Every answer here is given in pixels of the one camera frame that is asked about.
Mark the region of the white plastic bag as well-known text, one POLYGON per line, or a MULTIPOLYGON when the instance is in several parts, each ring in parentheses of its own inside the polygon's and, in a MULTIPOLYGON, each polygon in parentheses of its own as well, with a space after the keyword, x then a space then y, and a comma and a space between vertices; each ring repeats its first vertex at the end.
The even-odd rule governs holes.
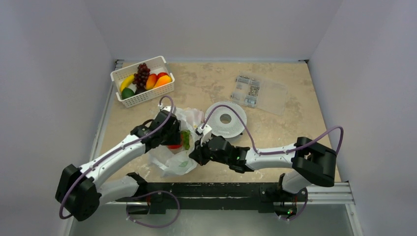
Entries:
POLYGON ((182 176, 197 167, 197 162, 189 158, 194 150, 195 142, 199 139, 195 129, 203 123, 204 112, 195 108, 177 108, 175 115, 180 121, 179 130, 189 130, 190 149, 185 150, 183 146, 179 149, 169 149, 167 146, 159 146, 148 152, 149 161, 162 170, 162 176, 182 176))

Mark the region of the fake red fruit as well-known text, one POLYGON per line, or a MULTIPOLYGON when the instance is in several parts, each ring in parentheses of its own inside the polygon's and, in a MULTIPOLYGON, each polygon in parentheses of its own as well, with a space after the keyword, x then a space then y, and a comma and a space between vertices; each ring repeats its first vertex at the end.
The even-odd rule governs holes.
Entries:
POLYGON ((169 145, 169 146, 167 146, 167 148, 169 148, 169 149, 179 149, 181 147, 182 147, 182 145, 169 145))

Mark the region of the fake orange fruit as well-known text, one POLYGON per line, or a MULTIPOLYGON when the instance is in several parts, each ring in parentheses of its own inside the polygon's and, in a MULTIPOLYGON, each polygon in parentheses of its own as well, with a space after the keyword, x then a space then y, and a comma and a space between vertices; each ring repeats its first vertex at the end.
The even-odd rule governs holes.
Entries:
POLYGON ((168 75, 164 75, 158 78, 153 88, 155 89, 155 88, 164 86, 166 84, 169 84, 171 82, 172 82, 172 78, 168 75))

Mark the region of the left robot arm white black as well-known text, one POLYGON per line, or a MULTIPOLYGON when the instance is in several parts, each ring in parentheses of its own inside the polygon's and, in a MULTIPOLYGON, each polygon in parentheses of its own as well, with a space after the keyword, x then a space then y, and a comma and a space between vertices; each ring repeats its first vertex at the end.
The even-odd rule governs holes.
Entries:
POLYGON ((107 180, 150 150, 180 142, 180 123, 174 110, 173 106, 160 109, 155 118, 133 128, 119 144, 89 163, 65 167, 55 194, 60 203, 60 219, 74 217, 84 221, 106 203, 119 199, 141 201, 151 195, 148 183, 137 173, 107 180))

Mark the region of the fake green grapes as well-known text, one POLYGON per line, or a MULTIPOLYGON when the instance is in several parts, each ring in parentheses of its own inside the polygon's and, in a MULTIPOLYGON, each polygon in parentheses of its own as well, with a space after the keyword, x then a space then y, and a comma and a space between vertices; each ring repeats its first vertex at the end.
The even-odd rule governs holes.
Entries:
POLYGON ((191 132, 189 130, 183 130, 180 132, 181 135, 181 144, 185 150, 190 149, 190 137, 191 132))

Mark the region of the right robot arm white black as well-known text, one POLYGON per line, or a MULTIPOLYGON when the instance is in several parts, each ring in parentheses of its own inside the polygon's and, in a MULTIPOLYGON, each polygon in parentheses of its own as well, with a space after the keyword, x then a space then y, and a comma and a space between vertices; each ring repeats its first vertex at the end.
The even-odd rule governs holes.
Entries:
POLYGON ((240 174, 271 168, 292 169, 276 187, 282 200, 312 184, 321 187, 335 184, 336 151, 307 137, 298 137, 287 146, 255 150, 233 146, 224 137, 213 136, 206 142, 196 141, 189 157, 200 165, 210 161, 221 163, 240 174))

